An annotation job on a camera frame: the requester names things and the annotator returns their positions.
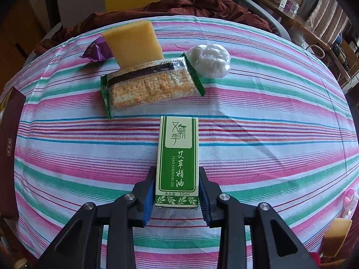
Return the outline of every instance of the metal screw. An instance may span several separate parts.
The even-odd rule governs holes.
[[[228,194],[222,193],[219,195],[219,198],[226,201],[226,200],[230,199],[230,196]]]
[[[268,203],[263,202],[259,207],[263,210],[269,210],[270,205]]]
[[[94,207],[94,203],[93,202],[86,202],[84,205],[83,205],[83,207],[86,209],[86,210],[91,210],[91,209],[93,209],[93,207]]]
[[[134,200],[134,198],[135,198],[135,196],[132,193],[127,193],[127,194],[125,194],[124,197],[127,201]]]

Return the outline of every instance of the purple candy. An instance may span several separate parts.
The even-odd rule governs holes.
[[[109,58],[113,58],[114,55],[112,54],[110,48],[108,47],[105,39],[100,36],[86,48],[83,55],[80,56],[81,58],[89,58],[94,62],[102,62]]]

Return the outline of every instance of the maroon box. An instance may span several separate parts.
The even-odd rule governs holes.
[[[14,87],[0,103],[0,215],[18,218],[14,186],[16,137],[26,96]]]

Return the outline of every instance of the brown cloth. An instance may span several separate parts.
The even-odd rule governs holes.
[[[197,17],[219,18],[253,26],[272,32],[266,20],[247,11],[232,0],[161,0],[148,4],[144,8],[115,11],[110,13],[93,13],[83,22],[73,28],[65,28],[56,33],[51,39],[41,41],[34,52],[41,55],[48,49],[76,37],[82,33],[117,22],[172,15],[193,15]]]

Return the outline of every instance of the striped tablecloth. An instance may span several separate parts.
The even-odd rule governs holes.
[[[205,97],[137,106],[106,118],[99,77],[114,59],[79,56],[94,30],[51,49],[7,85],[26,95],[15,149],[17,232],[39,257],[77,209],[132,190],[155,165],[161,115],[199,118],[199,161],[211,181],[244,203],[270,203],[309,251],[358,187],[358,141],[340,87],[303,49],[267,32],[217,19],[150,18],[165,57],[221,44],[232,70],[201,78]],[[105,268],[107,228],[103,237]],[[134,229],[137,268],[216,268],[219,229],[200,209],[154,208]],[[249,267],[252,266],[247,232]]]

